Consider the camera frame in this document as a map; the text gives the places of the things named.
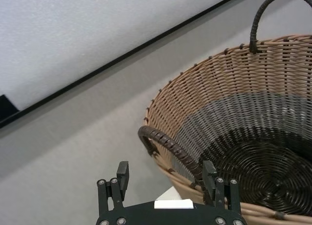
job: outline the dark brown basket bottom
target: dark brown basket bottom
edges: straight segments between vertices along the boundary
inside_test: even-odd
[[[239,179],[243,202],[312,214],[312,164],[293,151],[249,142],[230,149],[215,164],[224,178]]]

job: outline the wrapped handle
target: wrapped handle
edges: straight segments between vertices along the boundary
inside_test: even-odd
[[[142,126],[138,130],[138,136],[150,155],[154,152],[159,153],[157,147],[150,141],[152,139],[169,150],[193,174],[196,180],[202,180],[202,168],[199,164],[165,133],[150,126]]]
[[[274,0],[265,0],[264,3],[260,6],[259,10],[257,11],[257,14],[254,17],[253,26],[252,26],[252,30],[250,33],[250,44],[249,44],[249,51],[251,53],[256,54],[260,52],[258,51],[257,45],[256,45],[257,43],[256,35],[257,35],[257,30],[258,30],[258,24],[259,24],[259,21],[263,12],[269,6],[269,4],[273,1]],[[304,1],[307,2],[310,5],[310,7],[312,7],[312,0],[304,0]]]

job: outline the black wall edge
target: black wall edge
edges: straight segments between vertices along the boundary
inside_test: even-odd
[[[0,122],[19,112],[18,109],[3,94],[0,96]]]
[[[125,53],[124,55],[122,55],[122,56],[120,56],[120,57],[114,59],[113,61],[111,61],[111,62],[105,64],[104,66],[102,66],[102,67],[96,69],[95,71],[93,71],[93,72],[89,73],[88,75],[86,75],[86,76],[80,78],[79,80],[77,80],[77,81],[71,83],[70,85],[64,87],[63,89],[60,89],[59,91],[53,93],[52,95],[50,95],[50,96],[44,98],[44,99],[41,100],[41,101],[35,103],[34,105],[32,105],[32,106],[26,108],[25,110],[18,111],[17,113],[12,114],[11,116],[7,117],[7,118],[4,119],[4,120],[1,120],[1,119],[0,119],[0,129],[3,128],[4,126],[8,125],[9,123],[12,123],[13,121],[17,120],[18,118],[20,118],[20,117],[22,117],[22,116],[28,114],[29,112],[33,111],[34,109],[36,109],[36,108],[42,106],[43,104],[45,104],[45,103],[51,101],[52,99],[54,99],[54,98],[60,96],[61,94],[65,93],[66,91],[69,91],[70,89],[72,89],[72,88],[74,88],[75,86],[81,84],[82,82],[84,82],[84,81],[86,81],[86,80],[88,80],[88,79],[94,77],[95,75],[97,75],[97,74],[103,72],[105,69],[108,69],[109,67],[112,67],[113,65],[115,65],[115,64],[117,64],[117,63],[119,63],[119,62],[121,62],[121,61],[124,60],[125,58],[130,57],[131,55],[137,53],[138,51],[144,49],[145,47],[151,45],[152,43],[154,43],[154,42],[160,40],[161,38],[163,38],[163,37],[165,37],[165,36],[167,36],[167,35],[173,33],[174,31],[176,31],[176,30],[182,28],[183,26],[185,26],[185,25],[187,25],[187,24],[193,22],[194,20],[196,20],[196,19],[202,17],[203,15],[205,15],[205,14],[211,12],[212,10],[214,10],[214,9],[216,9],[216,8],[218,8],[218,7],[222,6],[222,5],[224,5],[225,3],[229,2],[229,1],[231,1],[231,0],[223,0],[223,1],[219,2],[219,3],[217,3],[216,5],[214,5],[214,6],[210,7],[210,8],[208,8],[208,9],[206,9],[205,11],[203,11],[203,12],[201,12],[201,13],[198,13],[197,15],[195,15],[195,16],[189,18],[188,20],[186,20],[186,21],[184,21],[184,22],[178,24],[177,26],[175,26],[175,27],[173,27],[173,28],[167,30],[166,32],[164,32],[164,33],[158,35],[157,37],[155,37],[155,38],[153,38],[153,39],[147,41],[146,43],[144,43],[144,44],[142,44],[142,45],[140,45],[140,46],[134,48],[133,50],[131,50],[131,51]]]

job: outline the brown wicker weave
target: brown wicker weave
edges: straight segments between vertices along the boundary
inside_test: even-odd
[[[312,224],[305,216],[312,215],[312,35],[257,41],[272,1],[259,8],[249,45],[209,57],[159,90],[139,137],[182,198],[203,203],[202,161],[211,160],[220,176],[239,180],[250,224],[306,225]],[[280,223],[275,210],[297,215]]]

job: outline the gray wall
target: gray wall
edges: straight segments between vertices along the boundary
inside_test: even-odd
[[[124,60],[0,131],[0,224],[94,224],[96,180],[129,160],[125,205],[170,187],[137,138],[145,108],[169,79],[194,63],[249,41],[263,0],[234,0]],[[278,0],[259,38],[311,33],[312,10]]]

